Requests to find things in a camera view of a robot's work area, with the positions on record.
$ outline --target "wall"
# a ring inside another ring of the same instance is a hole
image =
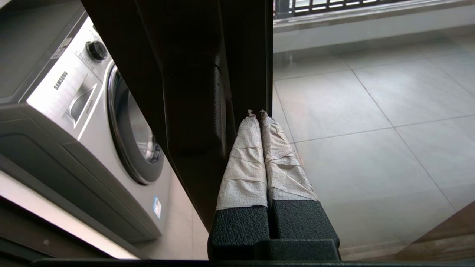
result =
[[[475,5],[274,34],[274,53],[475,24]]]

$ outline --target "black foam padding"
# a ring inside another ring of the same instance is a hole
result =
[[[217,210],[208,238],[210,260],[254,259],[254,245],[269,240],[267,207]]]
[[[269,214],[271,238],[340,240],[319,201],[272,200]]]
[[[271,239],[255,245],[258,260],[340,260],[333,239]]]

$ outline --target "floor tile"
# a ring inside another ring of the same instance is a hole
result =
[[[296,147],[342,250],[395,253],[455,212],[394,129]]]
[[[355,74],[394,126],[475,114],[475,98],[429,60]]]
[[[397,131],[457,210],[475,201],[475,116]]]
[[[459,54],[431,59],[455,81],[475,95],[475,56]]]
[[[351,71],[275,85],[294,142],[391,127]]]
[[[420,52],[417,46],[398,46],[343,53],[342,57],[351,69],[358,69],[423,59],[426,56]]]
[[[449,38],[423,42],[418,44],[418,48],[427,57],[440,57],[465,52],[463,47]]]
[[[195,209],[193,209],[191,217],[193,220],[193,259],[208,260],[208,231]]]
[[[274,80],[310,76],[348,70],[345,61],[339,55],[301,57],[274,62]]]
[[[289,125],[287,124],[287,119],[285,118],[284,111],[282,110],[282,106],[280,105],[279,96],[277,95],[276,89],[272,86],[272,118],[275,119],[280,126],[282,126],[282,130],[284,130],[285,135],[287,136],[287,140],[289,143],[293,143],[294,140],[292,138],[292,134],[290,133]]]

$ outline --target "balcony railing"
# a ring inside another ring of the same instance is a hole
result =
[[[275,0],[274,18],[284,19],[401,1],[408,0]]]

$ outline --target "front-load washing machine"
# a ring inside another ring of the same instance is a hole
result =
[[[170,165],[81,2],[0,12],[0,40],[0,168],[129,242],[160,236]]]

